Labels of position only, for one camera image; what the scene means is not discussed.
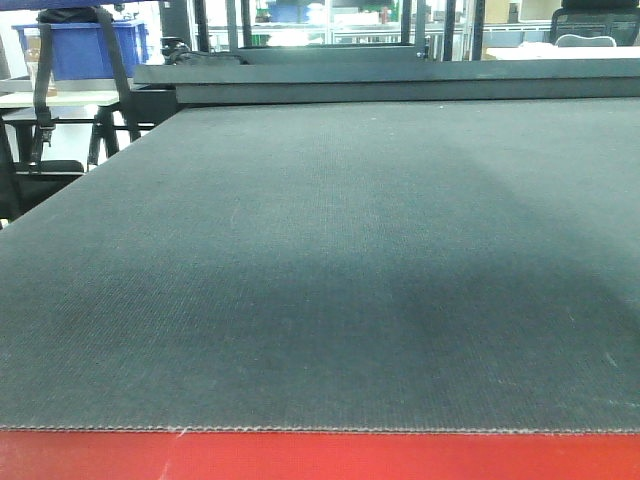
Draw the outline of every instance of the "black office chair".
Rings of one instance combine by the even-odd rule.
[[[640,0],[563,0],[551,18],[549,42],[571,34],[608,36],[618,46],[635,44],[640,30]]]
[[[17,219],[84,172],[84,165],[76,160],[44,160],[37,170],[33,165],[14,163],[0,118],[0,218]]]

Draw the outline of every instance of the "cutting table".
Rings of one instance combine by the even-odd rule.
[[[638,111],[183,110],[0,232],[4,468],[637,478]]]

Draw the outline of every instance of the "red table frame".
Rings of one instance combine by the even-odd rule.
[[[638,480],[640,435],[4,431],[0,478]]]

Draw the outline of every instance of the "gray felt surface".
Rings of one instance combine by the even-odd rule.
[[[639,112],[184,111],[0,232],[0,425],[640,432]]]

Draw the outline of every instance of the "blue plastic crate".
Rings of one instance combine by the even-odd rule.
[[[117,3],[145,0],[118,0]],[[45,8],[92,7],[116,3],[114,0],[0,0],[0,11],[6,10],[42,10]]]
[[[25,30],[36,24],[15,25],[22,49],[27,49]],[[81,80],[87,78],[113,78],[113,69],[104,35],[98,23],[57,23],[53,30],[53,78]],[[128,77],[134,67],[149,60],[147,29],[141,20],[113,22],[120,44],[122,61]]]

